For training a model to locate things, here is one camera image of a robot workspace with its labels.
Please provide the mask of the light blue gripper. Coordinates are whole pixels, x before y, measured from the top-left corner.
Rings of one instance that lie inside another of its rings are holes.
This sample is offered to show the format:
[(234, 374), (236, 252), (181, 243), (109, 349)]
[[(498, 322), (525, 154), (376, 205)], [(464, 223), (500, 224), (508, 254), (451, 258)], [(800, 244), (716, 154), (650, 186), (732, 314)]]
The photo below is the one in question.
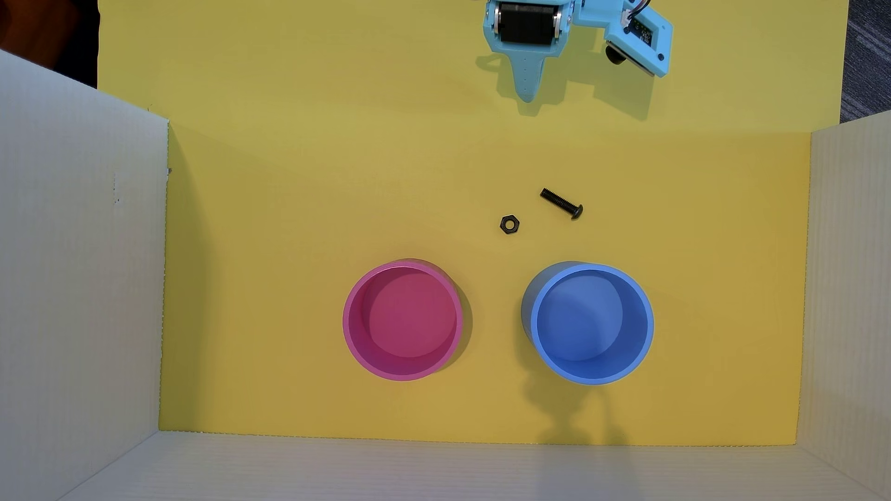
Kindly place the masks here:
[(484, 38), (493, 52), (507, 54), (515, 92), (522, 102), (535, 100), (546, 59), (561, 55), (575, 7), (576, 1), (485, 3)]

